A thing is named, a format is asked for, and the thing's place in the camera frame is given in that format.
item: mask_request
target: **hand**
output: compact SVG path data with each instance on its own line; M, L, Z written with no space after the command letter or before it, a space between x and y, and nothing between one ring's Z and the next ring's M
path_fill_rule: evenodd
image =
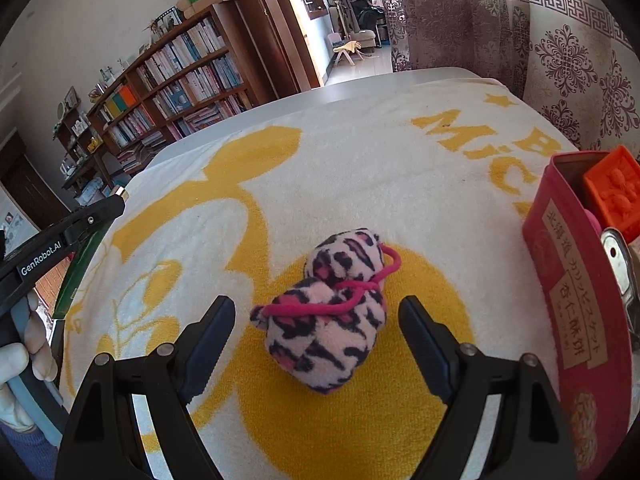
M29 354L33 375L39 380L52 381L58 374L58 365L47 343L47 332L36 313L38 297L34 290L27 294L31 316L24 331L24 345L12 343L0 348L0 422L19 433L31 431L35 424L24 408L18 404L6 382L27 367Z

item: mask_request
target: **towel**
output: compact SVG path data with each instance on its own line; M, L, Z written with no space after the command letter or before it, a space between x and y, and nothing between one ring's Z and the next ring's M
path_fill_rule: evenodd
M487 355L535 353L557 386L521 227L549 157L572 149L498 82L458 79L297 112L143 171L67 315L66 405L96 353L146 354L225 294L236 326L188 407L225 479L408 478L446 407L402 338L405 296ZM319 240L361 226L402 267L385 280L374 351L353 380L322 396L283 373L249 313L300 279ZM170 478L145 403L135 402L153 473ZM481 470L491 421L466 478Z

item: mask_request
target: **poster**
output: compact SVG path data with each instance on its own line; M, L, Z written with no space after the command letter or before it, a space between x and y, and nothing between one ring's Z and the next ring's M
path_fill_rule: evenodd
M0 188L0 229L4 231L7 254L38 232L2 188Z

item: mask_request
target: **red box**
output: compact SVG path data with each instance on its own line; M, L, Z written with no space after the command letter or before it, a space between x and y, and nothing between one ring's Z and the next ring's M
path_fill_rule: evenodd
M631 409L625 306L600 233L582 205L582 176L606 155L553 156L522 227L551 319L560 402L582 480L596 478L616 452Z

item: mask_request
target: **pink leopard print plush toy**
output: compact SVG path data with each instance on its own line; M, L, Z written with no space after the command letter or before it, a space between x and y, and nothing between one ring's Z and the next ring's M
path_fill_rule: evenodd
M383 253L394 260L389 266ZM399 267L400 256L368 229L333 235L307 259L305 278L254 307L251 322L266 331L264 346L283 370L328 394L375 345L386 322L383 280Z

